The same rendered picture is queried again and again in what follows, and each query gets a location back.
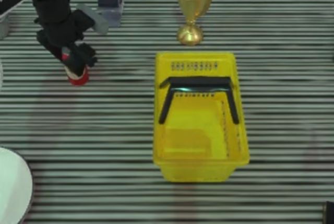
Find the trophy base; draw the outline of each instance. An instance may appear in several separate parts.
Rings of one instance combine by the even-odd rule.
[[[177,39],[183,45],[198,45],[203,39],[203,31],[197,25],[184,25],[178,30]]]

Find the yellow container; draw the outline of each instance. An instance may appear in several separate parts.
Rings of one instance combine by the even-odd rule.
[[[233,54],[157,54],[153,160],[171,182],[223,182],[249,163]]]

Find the crate handle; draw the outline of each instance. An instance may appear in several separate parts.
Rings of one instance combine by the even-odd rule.
[[[176,92],[226,92],[233,123],[239,124],[240,120],[236,110],[232,91],[233,84],[230,77],[169,77],[160,84],[159,88],[164,88],[168,84],[170,86],[160,113],[159,124],[165,123]]]

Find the gray striped background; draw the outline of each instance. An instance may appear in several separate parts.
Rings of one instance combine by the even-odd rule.
[[[121,28],[87,33],[100,62],[80,88],[36,43],[34,18],[16,9],[0,41],[0,142],[33,170],[27,224],[321,223],[334,200],[331,1],[214,1],[188,48],[175,1],[127,0]],[[152,164],[154,57],[180,50],[236,54],[252,161],[226,183],[170,184]]]

